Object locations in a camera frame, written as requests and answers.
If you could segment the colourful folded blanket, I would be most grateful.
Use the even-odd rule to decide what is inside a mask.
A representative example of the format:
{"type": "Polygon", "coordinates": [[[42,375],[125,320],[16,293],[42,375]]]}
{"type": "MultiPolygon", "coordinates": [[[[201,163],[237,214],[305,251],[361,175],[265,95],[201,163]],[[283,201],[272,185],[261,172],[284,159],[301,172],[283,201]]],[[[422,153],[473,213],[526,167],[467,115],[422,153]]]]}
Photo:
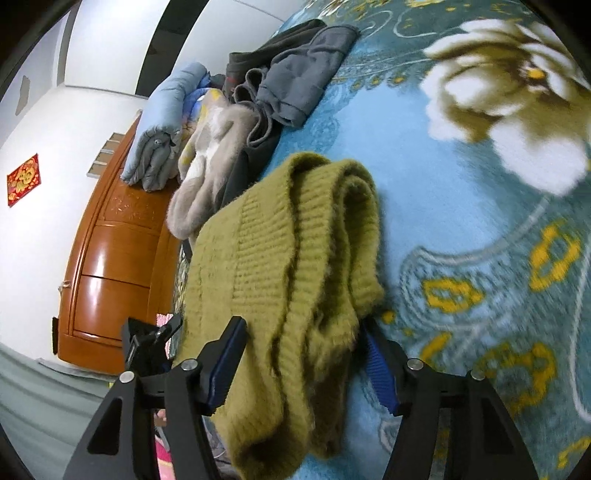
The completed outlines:
{"type": "Polygon", "coordinates": [[[207,87],[198,88],[189,95],[186,102],[187,112],[183,114],[182,151],[178,158],[178,176],[184,180],[189,173],[192,162],[204,155],[209,143],[211,130],[208,126],[211,113],[225,107],[228,100],[221,89],[207,87]]]}

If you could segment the light blue folded quilt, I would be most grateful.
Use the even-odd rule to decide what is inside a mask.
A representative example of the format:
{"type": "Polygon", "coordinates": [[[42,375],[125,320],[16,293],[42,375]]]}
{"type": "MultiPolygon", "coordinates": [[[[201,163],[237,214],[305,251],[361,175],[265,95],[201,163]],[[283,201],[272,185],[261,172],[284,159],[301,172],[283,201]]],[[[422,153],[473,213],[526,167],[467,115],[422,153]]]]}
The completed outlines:
{"type": "Polygon", "coordinates": [[[120,179],[146,192],[162,190],[177,174],[185,98],[208,78],[204,65],[193,62],[172,72],[148,97],[120,179]]]}

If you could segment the olive green knit sweater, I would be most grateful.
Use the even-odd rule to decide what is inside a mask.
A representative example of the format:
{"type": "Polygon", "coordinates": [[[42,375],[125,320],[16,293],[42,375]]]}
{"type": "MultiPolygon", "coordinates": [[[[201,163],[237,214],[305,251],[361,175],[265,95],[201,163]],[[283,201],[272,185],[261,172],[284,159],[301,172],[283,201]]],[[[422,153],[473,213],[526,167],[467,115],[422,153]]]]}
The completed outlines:
{"type": "Polygon", "coordinates": [[[368,170],[301,152],[201,228],[184,296],[185,359],[233,316],[249,341],[213,423],[244,479],[286,479],[339,450],[349,360],[383,300],[368,170]]]}

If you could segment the red wall decoration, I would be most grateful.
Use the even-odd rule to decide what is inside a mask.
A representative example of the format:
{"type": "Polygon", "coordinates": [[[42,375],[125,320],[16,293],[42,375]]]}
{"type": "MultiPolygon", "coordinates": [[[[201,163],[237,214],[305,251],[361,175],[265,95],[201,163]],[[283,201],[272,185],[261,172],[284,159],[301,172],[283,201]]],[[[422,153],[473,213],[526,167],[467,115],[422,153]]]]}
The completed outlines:
{"type": "Polygon", "coordinates": [[[20,199],[41,184],[38,155],[34,154],[7,175],[7,203],[13,207],[20,199]]]}

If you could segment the beige fluffy garment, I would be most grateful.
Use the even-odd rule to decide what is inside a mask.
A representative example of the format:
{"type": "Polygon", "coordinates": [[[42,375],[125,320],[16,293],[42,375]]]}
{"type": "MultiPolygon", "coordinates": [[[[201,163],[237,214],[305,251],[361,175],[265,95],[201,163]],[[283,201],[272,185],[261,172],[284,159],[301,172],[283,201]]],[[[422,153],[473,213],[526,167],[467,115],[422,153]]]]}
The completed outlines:
{"type": "Polygon", "coordinates": [[[256,121],[252,109],[230,103],[221,90],[204,94],[197,127],[178,159],[180,186],[167,210],[167,227],[174,237],[197,238],[256,121]]]}

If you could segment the dark black garment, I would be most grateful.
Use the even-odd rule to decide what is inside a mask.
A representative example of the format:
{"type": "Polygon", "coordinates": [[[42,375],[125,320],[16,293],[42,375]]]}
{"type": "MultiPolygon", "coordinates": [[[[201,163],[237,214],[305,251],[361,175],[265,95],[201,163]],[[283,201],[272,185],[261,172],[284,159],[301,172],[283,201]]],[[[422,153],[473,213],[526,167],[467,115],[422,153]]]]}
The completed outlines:
{"type": "Polygon", "coordinates": [[[290,29],[277,33],[262,46],[250,52],[231,52],[225,68],[225,80],[222,91],[230,97],[238,86],[245,80],[247,71],[252,68],[268,67],[276,55],[307,44],[318,31],[327,24],[320,19],[312,19],[295,25],[290,29]]]}

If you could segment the white black wardrobe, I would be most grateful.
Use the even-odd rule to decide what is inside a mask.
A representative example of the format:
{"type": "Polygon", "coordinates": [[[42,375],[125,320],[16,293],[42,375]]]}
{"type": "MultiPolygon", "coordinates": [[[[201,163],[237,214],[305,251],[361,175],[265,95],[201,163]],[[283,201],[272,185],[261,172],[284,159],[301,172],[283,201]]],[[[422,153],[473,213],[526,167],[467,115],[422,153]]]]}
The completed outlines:
{"type": "Polygon", "coordinates": [[[225,71],[304,6],[301,1],[82,1],[65,63],[65,84],[147,97],[171,72],[197,61],[225,71]]]}

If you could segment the teal floral bed blanket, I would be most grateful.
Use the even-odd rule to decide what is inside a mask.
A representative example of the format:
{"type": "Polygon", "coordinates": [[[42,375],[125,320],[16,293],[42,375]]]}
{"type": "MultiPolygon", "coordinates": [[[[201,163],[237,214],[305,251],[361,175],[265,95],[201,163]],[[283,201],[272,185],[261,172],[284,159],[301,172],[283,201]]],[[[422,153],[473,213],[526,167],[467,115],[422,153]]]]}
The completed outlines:
{"type": "Polygon", "coordinates": [[[378,194],[384,297],[349,360],[339,450],[286,479],[384,479],[401,419],[370,385],[368,319],[438,372],[484,374],[536,479],[588,478],[584,68],[519,1],[311,1],[283,31],[312,19],[360,35],[252,186],[301,152],[361,163],[378,194]]]}

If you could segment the grey sweatshirt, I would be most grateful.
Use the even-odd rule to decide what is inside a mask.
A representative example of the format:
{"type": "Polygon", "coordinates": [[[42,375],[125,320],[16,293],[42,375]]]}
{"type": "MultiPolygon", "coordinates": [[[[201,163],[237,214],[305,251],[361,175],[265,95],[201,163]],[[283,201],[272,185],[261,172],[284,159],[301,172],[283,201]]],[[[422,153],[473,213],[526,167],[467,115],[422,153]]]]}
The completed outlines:
{"type": "Polygon", "coordinates": [[[246,71],[232,92],[259,115],[246,145],[259,147],[283,127],[303,127],[359,35],[353,26],[325,26],[307,43],[273,55],[269,65],[246,71]]]}

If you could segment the orange wooden headboard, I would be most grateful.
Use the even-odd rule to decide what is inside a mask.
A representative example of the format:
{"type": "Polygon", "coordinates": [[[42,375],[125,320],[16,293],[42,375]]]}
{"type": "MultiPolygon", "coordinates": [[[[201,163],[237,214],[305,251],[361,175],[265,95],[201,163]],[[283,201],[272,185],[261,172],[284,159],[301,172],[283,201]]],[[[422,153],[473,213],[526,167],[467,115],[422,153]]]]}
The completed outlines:
{"type": "Polygon", "coordinates": [[[53,325],[56,356],[105,374],[124,365],[122,326],[172,309],[179,242],[165,224],[177,187],[148,193],[120,179],[136,129],[129,128],[98,179],[80,221],[53,325]]]}

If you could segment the wooden picture frames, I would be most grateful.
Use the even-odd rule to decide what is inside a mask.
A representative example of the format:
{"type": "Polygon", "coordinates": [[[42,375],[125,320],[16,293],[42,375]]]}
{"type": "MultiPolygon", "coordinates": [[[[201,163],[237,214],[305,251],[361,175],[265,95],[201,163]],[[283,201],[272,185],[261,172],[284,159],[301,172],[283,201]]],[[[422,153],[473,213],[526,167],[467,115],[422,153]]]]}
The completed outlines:
{"type": "Polygon", "coordinates": [[[98,154],[96,155],[95,159],[93,160],[87,172],[88,177],[98,179],[102,175],[102,173],[108,166],[108,163],[110,162],[111,158],[113,157],[114,153],[121,144],[123,138],[124,135],[121,133],[111,134],[111,136],[103,144],[103,146],[98,151],[98,154]]]}

